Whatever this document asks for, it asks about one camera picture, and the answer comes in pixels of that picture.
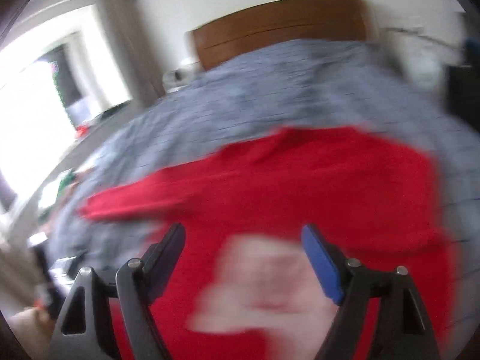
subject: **wooden headboard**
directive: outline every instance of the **wooden headboard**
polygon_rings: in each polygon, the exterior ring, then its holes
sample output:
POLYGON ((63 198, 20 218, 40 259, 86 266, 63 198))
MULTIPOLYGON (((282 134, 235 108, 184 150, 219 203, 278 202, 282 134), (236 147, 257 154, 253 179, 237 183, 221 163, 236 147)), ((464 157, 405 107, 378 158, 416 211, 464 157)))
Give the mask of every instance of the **wooden headboard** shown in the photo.
POLYGON ((193 30, 207 71, 243 53, 292 39, 366 41, 374 28, 364 0, 281 0, 247 8, 193 30))

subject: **red object on windowsill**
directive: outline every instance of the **red object on windowsill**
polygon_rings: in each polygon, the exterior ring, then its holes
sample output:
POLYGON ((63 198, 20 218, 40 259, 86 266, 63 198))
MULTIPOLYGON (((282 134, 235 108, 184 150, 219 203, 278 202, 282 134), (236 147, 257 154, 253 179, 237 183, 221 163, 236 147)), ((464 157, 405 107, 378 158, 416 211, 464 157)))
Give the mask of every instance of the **red object on windowsill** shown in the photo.
POLYGON ((75 133, 75 139, 79 139, 79 138, 82 138, 82 137, 84 137, 85 135, 87 135, 87 133, 88 133, 88 126, 82 124, 82 125, 76 127, 75 130, 77 131, 77 132, 75 133))

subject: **blue gripper pad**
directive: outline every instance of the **blue gripper pad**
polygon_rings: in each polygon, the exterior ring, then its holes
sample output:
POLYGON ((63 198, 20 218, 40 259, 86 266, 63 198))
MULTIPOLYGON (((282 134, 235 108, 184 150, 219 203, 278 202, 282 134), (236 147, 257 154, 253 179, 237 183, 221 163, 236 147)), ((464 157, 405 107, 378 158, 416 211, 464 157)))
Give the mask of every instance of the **blue gripper pad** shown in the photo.
POLYGON ((336 305, 340 305, 345 296, 340 283, 340 273, 320 242, 316 231, 308 225, 304 226, 301 231, 301 242, 323 293, 336 305))

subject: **metal screw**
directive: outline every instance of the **metal screw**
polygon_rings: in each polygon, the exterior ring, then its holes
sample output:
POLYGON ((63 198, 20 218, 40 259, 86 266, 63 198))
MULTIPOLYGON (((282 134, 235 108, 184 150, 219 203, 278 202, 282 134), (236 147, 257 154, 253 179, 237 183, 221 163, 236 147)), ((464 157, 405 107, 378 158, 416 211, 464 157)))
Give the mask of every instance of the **metal screw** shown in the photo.
POLYGON ((130 268, 138 268, 140 265, 142 265, 142 260, 138 258, 129 259, 127 265, 130 268))
POLYGON ((85 266, 80 270, 80 274, 82 276, 88 276, 90 273, 92 273, 92 268, 90 268, 89 266, 85 266))
POLYGON ((409 270, 401 265, 401 266, 397 267, 397 273, 399 275, 405 276, 405 275, 409 274, 409 270))
POLYGON ((359 259, 348 259, 346 263, 352 268, 358 268, 362 264, 359 259))

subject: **bed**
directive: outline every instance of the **bed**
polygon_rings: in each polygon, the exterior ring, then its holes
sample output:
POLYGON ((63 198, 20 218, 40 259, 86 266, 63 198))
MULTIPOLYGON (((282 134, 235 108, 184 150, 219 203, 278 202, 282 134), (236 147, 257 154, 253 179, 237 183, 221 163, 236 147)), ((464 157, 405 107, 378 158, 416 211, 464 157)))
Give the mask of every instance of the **bed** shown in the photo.
POLYGON ((480 137, 383 66, 364 0, 282 0, 192 31, 200 78, 161 99, 101 149, 95 170, 58 216, 50 263, 119 267, 141 255, 148 222, 92 223, 85 198, 198 159, 278 125, 358 125, 428 152, 440 169, 442 220, 459 246, 457 302, 446 359, 480 321, 480 137))

